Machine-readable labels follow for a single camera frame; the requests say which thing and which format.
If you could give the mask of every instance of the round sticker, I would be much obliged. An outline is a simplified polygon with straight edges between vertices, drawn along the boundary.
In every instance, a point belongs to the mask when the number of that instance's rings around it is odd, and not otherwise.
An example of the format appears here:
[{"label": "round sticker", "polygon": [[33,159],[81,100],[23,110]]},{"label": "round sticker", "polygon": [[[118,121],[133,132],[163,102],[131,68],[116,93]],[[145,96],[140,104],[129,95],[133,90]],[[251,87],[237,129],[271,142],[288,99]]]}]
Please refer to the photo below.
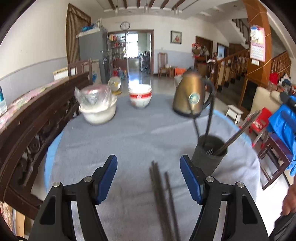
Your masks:
[{"label": "round sticker", "polygon": [[189,103],[190,104],[197,104],[200,101],[200,95],[198,93],[192,93],[189,96]]}]

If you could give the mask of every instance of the silver screw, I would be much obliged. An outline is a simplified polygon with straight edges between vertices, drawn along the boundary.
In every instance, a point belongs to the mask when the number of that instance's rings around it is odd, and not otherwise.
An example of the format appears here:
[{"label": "silver screw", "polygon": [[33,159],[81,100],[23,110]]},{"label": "silver screw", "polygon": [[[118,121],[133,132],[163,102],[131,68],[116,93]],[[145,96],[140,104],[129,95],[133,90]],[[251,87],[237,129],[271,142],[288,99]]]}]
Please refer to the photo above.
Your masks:
[{"label": "silver screw", "polygon": [[238,182],[237,183],[237,186],[240,187],[240,188],[243,188],[244,187],[244,184],[242,182]]},{"label": "silver screw", "polygon": [[91,176],[87,176],[83,179],[86,183],[89,183],[92,180]]},{"label": "silver screw", "polygon": [[60,182],[54,182],[52,185],[53,185],[54,188],[57,188],[57,187],[59,187],[61,185],[61,183]]},{"label": "silver screw", "polygon": [[214,178],[211,176],[208,176],[205,178],[209,183],[212,183],[214,181]]}]

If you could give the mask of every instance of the refrigerator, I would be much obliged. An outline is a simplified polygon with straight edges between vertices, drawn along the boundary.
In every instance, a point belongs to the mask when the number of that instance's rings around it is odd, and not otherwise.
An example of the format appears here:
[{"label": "refrigerator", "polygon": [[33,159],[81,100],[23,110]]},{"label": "refrigerator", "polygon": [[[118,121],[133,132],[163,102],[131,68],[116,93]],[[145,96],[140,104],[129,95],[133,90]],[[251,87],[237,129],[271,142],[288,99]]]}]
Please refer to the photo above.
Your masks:
[{"label": "refrigerator", "polygon": [[102,84],[108,83],[112,72],[111,49],[108,46],[108,31],[102,26],[99,32],[79,37],[80,59],[87,60],[90,58],[99,61]]}]

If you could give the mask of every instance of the picture frame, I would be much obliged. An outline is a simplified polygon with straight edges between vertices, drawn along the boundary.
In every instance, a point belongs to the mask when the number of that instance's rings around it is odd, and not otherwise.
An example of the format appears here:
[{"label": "picture frame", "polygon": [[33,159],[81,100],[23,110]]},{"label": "picture frame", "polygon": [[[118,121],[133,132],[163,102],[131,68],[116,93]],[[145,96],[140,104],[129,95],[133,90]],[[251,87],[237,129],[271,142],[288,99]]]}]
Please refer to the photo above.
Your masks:
[{"label": "picture frame", "polygon": [[170,42],[172,44],[182,44],[182,32],[171,31],[170,32]]}]

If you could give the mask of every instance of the ceiling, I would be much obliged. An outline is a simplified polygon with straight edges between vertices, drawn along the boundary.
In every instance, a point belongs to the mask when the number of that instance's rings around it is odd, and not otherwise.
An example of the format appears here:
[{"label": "ceiling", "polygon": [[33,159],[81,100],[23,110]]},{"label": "ceiling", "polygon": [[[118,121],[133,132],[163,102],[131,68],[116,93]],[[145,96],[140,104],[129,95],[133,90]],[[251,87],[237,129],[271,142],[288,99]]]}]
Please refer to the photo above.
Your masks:
[{"label": "ceiling", "polygon": [[247,13],[241,0],[96,0],[104,10],[104,18],[115,16],[114,7],[119,6],[118,16],[144,14],[144,6],[148,4],[150,15],[170,16],[187,19],[197,17],[209,22],[232,18],[246,18]]}]

